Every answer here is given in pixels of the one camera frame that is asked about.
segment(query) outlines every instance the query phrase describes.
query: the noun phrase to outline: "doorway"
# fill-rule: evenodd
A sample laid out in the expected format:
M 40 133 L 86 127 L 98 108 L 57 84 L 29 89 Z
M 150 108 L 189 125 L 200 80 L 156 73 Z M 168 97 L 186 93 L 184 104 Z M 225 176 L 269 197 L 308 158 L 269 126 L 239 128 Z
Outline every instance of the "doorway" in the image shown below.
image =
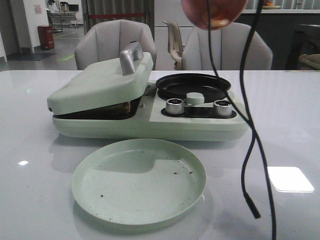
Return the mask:
M 0 0 L 0 31 L 5 55 L 20 52 L 17 38 L 16 25 L 14 23 L 13 11 L 10 0 Z

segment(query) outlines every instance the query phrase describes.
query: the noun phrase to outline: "black cable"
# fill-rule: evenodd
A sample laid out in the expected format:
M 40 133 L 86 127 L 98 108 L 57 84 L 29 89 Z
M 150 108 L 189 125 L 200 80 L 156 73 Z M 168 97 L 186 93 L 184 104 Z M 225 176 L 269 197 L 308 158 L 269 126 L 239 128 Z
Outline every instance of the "black cable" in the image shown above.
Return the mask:
M 262 11 L 263 3 L 264 3 L 264 0 L 259 0 L 259 2 L 258 2 L 256 13 L 254 15 L 252 26 L 250 28 L 250 31 L 249 31 L 249 34 L 248 34 L 248 37 L 247 37 L 247 40 L 246 40 L 246 43 L 245 43 L 245 46 L 244 46 L 244 49 L 243 49 L 242 58 L 241 58 L 241 62 L 240 62 L 240 71 L 239 71 L 240 88 L 241 88 L 241 93 L 242 93 L 244 106 L 245 106 L 245 112 L 246 112 L 247 117 L 245 117 L 244 114 L 241 111 L 239 111 L 239 109 L 237 108 L 235 103 L 232 101 L 232 99 L 228 95 L 227 91 L 225 91 L 225 94 L 226 94 L 227 99 L 229 100 L 229 102 L 233 106 L 233 108 L 242 117 L 242 119 L 249 125 L 249 127 L 252 130 L 252 138 L 251 138 L 250 146 L 248 148 L 248 151 L 247 151 L 247 154 L 246 154 L 245 159 L 243 161 L 242 169 L 241 169 L 241 188 L 242 188 L 243 196 L 244 196 L 245 201 L 246 201 L 247 205 L 249 206 L 253 216 L 255 218 L 260 218 L 261 215 L 260 215 L 257 207 L 255 206 L 253 200 L 251 199 L 251 197 L 247 193 L 246 184 L 245 184 L 245 172 L 246 172 L 247 163 L 248 163 L 248 160 L 250 158 L 250 155 L 251 155 L 251 152 L 253 150 L 253 147 L 255 145 L 255 141 L 257 141 L 258 147 L 259 147 L 259 151 L 260 151 L 260 154 L 261 154 L 261 158 L 262 158 L 264 176 L 265 176 L 265 180 L 266 180 L 267 192 L 268 192 L 268 198 L 269 198 L 269 205 L 270 205 L 270 211 L 271 211 L 272 239 L 276 240 L 276 236 L 277 236 L 276 211 L 275 211 L 275 206 L 274 206 L 271 183 L 270 183 L 270 179 L 269 179 L 269 176 L 268 176 L 267 159 L 266 159 L 266 155 L 265 155 L 265 152 L 264 152 L 264 149 L 263 149 L 263 145 L 262 145 L 261 139 L 260 139 L 260 137 L 259 137 L 259 135 L 258 135 L 258 133 L 256 131 L 256 128 L 255 128 L 255 125 L 254 125 L 254 122 L 253 122 L 253 119 L 252 119 L 252 116 L 251 116 L 251 113 L 250 113 L 249 102 L 248 102 L 248 98 L 247 98 L 247 94 L 246 94 L 246 90 L 245 90 L 245 85 L 244 85 L 244 69 L 245 69 L 245 64 L 246 64 L 246 58 L 247 58 L 247 55 L 248 55 L 248 51 L 249 51 L 249 47 L 250 47 L 252 38 L 253 38 L 253 36 L 254 36 L 254 34 L 256 32 L 256 28 L 257 28 L 258 20 L 259 20 L 259 17 L 260 17 L 260 13 Z M 209 0 L 206 0 L 206 5 L 207 5 L 207 9 L 208 9 L 208 47 L 209 47 L 210 62 L 211 62 L 212 69 L 214 71 L 215 76 L 217 77 L 217 79 L 219 79 L 219 75 L 218 75 L 217 69 L 215 67 L 215 64 L 214 64 L 214 61 L 213 61 L 213 56 L 212 56 L 211 10 L 210 10 Z

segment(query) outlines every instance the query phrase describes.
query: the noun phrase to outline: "table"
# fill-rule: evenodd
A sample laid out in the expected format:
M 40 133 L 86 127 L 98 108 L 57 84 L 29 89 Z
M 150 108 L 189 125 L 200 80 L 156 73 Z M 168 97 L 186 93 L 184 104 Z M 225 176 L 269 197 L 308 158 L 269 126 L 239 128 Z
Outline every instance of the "table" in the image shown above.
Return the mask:
M 202 161 L 207 186 L 193 210 L 165 229 L 117 232 L 82 210 L 71 192 L 73 172 L 86 156 L 117 140 L 71 138 L 55 130 L 47 97 L 79 72 L 0 72 L 0 239 L 271 239 L 257 148 L 247 166 L 246 183 L 262 218 L 253 218 L 242 196 L 240 173 L 249 131 L 231 142 L 177 141 Z M 177 72 L 154 71 L 150 79 L 172 73 Z M 239 95 L 238 72 L 219 73 Z M 244 77 L 269 166 L 297 167 L 314 187 L 311 192 L 279 192 L 272 185 L 277 239 L 319 239 L 320 72 L 246 71 Z
M 69 27 L 71 26 L 71 22 L 70 21 L 75 21 L 75 24 L 74 24 L 74 28 L 77 28 L 78 26 L 78 20 L 76 18 L 76 12 L 75 11 L 65 11 L 65 12 L 54 12 L 54 11 L 51 11 L 49 13 L 49 15 L 52 16 L 52 22 L 53 24 L 62 24 L 63 22 L 67 21 L 68 22 L 68 25 Z

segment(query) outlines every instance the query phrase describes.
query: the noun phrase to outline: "orange ball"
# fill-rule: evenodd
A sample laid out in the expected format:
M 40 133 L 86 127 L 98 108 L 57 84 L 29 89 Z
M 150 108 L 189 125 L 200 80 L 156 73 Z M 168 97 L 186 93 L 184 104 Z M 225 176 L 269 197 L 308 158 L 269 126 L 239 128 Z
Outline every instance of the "orange ball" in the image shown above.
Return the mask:
M 209 0 L 211 29 L 221 29 L 235 21 L 245 9 L 248 0 Z M 195 26 L 208 29 L 208 8 L 206 0 L 181 0 L 187 18 Z

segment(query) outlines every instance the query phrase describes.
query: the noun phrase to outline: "red trash bin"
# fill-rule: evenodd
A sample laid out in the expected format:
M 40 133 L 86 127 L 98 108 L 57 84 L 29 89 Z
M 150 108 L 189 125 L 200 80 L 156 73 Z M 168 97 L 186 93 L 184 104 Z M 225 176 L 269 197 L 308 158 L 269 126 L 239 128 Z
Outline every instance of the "red trash bin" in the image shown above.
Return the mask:
M 54 35 L 52 27 L 48 25 L 38 26 L 38 34 L 40 40 L 40 46 L 42 50 L 49 50 L 55 47 Z

